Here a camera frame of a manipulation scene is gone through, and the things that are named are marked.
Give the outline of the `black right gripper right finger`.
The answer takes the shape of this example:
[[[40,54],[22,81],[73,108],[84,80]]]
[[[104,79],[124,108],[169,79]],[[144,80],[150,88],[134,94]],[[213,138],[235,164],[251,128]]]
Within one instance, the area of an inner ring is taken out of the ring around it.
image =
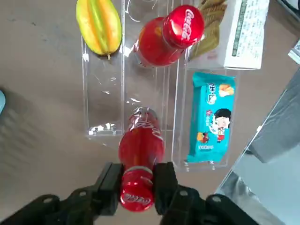
[[[173,163],[154,166],[155,209],[162,225],[277,225],[245,182],[230,172],[219,192],[203,199],[199,192],[178,184]]]

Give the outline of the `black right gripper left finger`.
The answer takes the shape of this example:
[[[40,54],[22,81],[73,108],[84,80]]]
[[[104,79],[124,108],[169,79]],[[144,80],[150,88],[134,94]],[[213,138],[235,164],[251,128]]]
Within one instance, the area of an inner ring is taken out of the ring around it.
[[[123,165],[107,163],[95,184],[74,190],[64,200],[41,195],[11,216],[2,225],[92,225],[99,216],[116,213]]]

